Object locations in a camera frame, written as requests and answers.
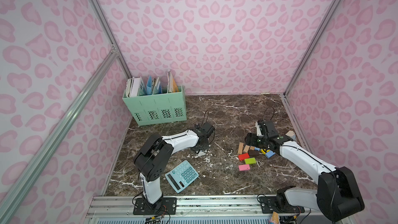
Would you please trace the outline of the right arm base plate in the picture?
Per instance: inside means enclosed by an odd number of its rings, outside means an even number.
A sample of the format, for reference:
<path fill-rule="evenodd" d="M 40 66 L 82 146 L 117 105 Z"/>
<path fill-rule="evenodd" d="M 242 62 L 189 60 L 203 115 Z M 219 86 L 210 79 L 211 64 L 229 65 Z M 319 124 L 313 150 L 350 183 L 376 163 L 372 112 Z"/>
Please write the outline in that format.
<path fill-rule="evenodd" d="M 305 213 L 304 207 L 290 205 L 280 195 L 266 196 L 263 194 L 257 195 L 257 201 L 261 205 L 263 214 L 301 214 Z"/>

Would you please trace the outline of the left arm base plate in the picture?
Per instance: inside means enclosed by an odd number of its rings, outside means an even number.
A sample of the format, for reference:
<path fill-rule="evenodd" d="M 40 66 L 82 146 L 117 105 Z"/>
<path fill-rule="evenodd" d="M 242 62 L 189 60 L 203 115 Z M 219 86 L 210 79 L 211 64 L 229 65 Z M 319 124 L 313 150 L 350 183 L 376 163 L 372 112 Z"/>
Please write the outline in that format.
<path fill-rule="evenodd" d="M 156 203 L 151 204 L 145 198 L 137 198 L 134 202 L 133 215 L 176 214 L 177 198 L 161 197 Z"/>

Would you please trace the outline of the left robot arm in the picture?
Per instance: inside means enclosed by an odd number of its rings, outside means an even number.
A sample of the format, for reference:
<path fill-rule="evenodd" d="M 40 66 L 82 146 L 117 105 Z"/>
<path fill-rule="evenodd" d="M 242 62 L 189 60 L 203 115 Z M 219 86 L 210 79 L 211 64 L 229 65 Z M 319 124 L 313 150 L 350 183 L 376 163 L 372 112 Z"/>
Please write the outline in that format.
<path fill-rule="evenodd" d="M 204 122 L 175 135 L 161 136 L 154 133 L 148 138 L 133 159 L 143 183 L 143 198 L 147 203 L 155 205 L 161 202 L 163 193 L 160 187 L 160 176 L 170 157 L 188 148 L 195 152 L 207 149 L 209 139 L 214 132 L 214 126 L 209 122 Z"/>

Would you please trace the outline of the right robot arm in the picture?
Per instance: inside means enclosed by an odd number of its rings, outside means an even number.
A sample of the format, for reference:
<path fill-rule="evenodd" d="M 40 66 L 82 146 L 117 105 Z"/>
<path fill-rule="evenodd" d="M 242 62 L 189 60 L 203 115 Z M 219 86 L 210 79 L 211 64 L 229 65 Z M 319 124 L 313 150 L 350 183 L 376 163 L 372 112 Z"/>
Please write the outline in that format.
<path fill-rule="evenodd" d="M 247 134 L 245 143 L 289 160 L 317 185 L 315 190 L 296 186 L 279 189 L 274 200 L 275 210 L 310 208 L 335 223 L 365 209 L 356 178 L 349 168 L 338 168 L 306 151 L 292 136 L 279 134 L 271 120 L 259 120 L 256 132 Z"/>

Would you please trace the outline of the light blue block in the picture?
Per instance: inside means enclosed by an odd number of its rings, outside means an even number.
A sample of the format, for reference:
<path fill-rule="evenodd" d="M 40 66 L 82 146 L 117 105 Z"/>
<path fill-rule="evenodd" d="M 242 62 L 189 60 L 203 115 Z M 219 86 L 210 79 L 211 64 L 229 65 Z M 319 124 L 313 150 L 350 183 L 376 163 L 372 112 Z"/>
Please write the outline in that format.
<path fill-rule="evenodd" d="M 265 153 L 265 156 L 267 157 L 267 158 L 270 158 L 270 157 L 272 157 L 273 155 L 274 155 L 275 153 L 273 152 L 273 151 L 267 151 L 266 153 Z"/>

